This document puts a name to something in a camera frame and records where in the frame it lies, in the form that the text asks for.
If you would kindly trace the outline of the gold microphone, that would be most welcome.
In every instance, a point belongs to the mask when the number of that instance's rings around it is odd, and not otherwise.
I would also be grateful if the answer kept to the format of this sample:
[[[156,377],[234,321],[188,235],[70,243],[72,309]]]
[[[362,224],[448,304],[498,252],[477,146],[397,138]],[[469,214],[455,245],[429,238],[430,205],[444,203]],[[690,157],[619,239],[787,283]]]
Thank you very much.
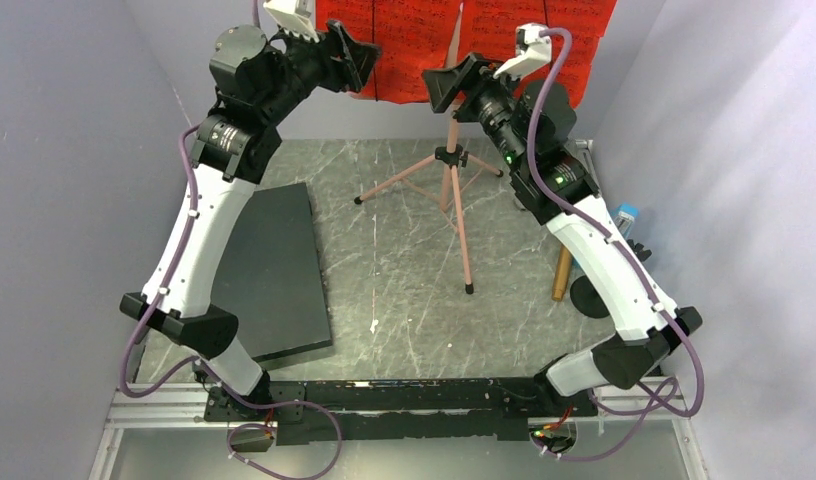
[[[566,246],[561,246],[552,284],[551,298],[561,302],[567,292],[568,283],[573,266],[573,255]]]

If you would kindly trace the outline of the blue metronome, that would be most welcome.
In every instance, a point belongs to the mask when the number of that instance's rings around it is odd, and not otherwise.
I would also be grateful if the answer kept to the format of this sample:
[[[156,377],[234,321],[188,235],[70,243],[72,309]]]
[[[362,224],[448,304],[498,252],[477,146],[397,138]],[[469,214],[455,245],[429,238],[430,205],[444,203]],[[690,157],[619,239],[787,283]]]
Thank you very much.
[[[613,224],[625,239],[630,238],[638,214],[639,210],[628,203],[622,203],[611,211]]]

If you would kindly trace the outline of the pink tripod music stand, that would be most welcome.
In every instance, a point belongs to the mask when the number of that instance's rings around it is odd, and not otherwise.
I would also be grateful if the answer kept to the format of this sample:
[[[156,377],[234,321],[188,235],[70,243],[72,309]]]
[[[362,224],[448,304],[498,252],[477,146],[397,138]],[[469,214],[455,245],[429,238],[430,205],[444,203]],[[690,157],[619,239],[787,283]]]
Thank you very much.
[[[493,75],[494,71],[503,63],[495,62],[490,73]],[[455,62],[454,57],[449,55],[443,68],[451,67],[456,64],[457,63]],[[402,183],[427,196],[428,198],[437,201],[438,206],[444,215],[448,215],[451,211],[453,211],[455,213],[455,217],[450,220],[450,225],[455,230],[460,241],[460,251],[464,270],[465,293],[471,295],[474,293],[474,284],[470,266],[467,235],[465,232],[464,207],[462,204],[462,191],[464,190],[465,186],[460,183],[459,170],[462,167],[466,167],[468,164],[473,163],[479,166],[481,170],[490,172],[497,177],[501,177],[503,175],[503,171],[468,153],[464,147],[458,143],[458,135],[460,132],[459,125],[461,123],[458,123],[454,119],[454,113],[465,98],[466,95],[460,94],[452,105],[444,112],[450,115],[448,136],[445,146],[436,148],[432,155],[406,168],[376,187],[355,197],[354,203],[360,205],[364,203],[364,201],[373,198],[394,184]],[[486,132],[490,133],[491,137],[494,139],[507,139],[512,137],[514,134],[514,130],[510,126],[509,119],[503,120],[496,125],[482,127]],[[434,162],[440,162],[443,165],[442,187],[439,196],[434,196],[431,192],[418,187],[410,180],[411,175],[430,166]]]

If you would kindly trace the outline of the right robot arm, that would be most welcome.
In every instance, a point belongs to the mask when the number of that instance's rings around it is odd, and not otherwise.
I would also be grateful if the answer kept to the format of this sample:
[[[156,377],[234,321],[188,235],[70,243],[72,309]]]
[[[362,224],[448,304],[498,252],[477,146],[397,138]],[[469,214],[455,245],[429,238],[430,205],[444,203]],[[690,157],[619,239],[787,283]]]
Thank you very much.
[[[572,253],[614,323],[612,336],[552,361],[537,375],[537,406],[558,415],[582,391],[631,388],[698,330],[702,318],[657,287],[613,224],[596,182],[568,149],[576,113],[565,87],[553,83],[540,100],[540,81],[520,87],[494,73],[491,60],[471,53],[422,78],[436,113],[463,98],[454,118],[481,125],[508,166],[516,198]]]

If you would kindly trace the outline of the black microphone desk stand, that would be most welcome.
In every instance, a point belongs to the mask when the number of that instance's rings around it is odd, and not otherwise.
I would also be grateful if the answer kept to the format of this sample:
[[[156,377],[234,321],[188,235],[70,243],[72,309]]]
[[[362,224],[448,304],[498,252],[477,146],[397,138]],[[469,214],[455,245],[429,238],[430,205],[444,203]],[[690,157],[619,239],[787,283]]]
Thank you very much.
[[[633,239],[628,239],[627,243],[641,263],[646,262],[652,256],[652,251],[642,243]],[[586,317],[603,319],[610,316],[604,301],[587,276],[576,279],[569,289],[569,294],[573,306]]]

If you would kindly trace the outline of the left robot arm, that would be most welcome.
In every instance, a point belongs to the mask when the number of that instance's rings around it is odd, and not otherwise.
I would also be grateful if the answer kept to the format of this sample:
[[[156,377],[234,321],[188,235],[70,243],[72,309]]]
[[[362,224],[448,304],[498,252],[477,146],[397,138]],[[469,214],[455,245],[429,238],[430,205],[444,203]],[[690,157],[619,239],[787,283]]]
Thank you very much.
[[[308,36],[230,28],[217,38],[209,62],[215,103],[179,138],[186,175],[180,210],[151,277],[122,297],[120,309],[136,321],[131,344],[155,330],[186,348],[189,361],[219,381],[245,419],[269,411],[270,377],[243,346],[238,318],[212,302],[216,271],[281,144],[280,123],[316,89],[360,92],[381,55],[378,45],[353,38],[337,20]]]

